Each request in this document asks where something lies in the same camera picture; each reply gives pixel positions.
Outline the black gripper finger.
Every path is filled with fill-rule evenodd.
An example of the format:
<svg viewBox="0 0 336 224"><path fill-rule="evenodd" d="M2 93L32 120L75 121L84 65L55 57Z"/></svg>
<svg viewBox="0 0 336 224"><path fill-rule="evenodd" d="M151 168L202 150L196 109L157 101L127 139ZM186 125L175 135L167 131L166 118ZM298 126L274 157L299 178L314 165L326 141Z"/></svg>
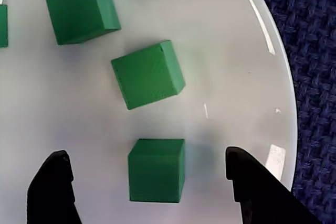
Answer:
<svg viewBox="0 0 336 224"><path fill-rule="evenodd" d="M271 172L240 147L225 152L226 178L233 182L243 223L320 223Z"/></svg>
<svg viewBox="0 0 336 224"><path fill-rule="evenodd" d="M81 223L72 187L74 176L65 150L52 152L27 191L27 223Z"/></svg>

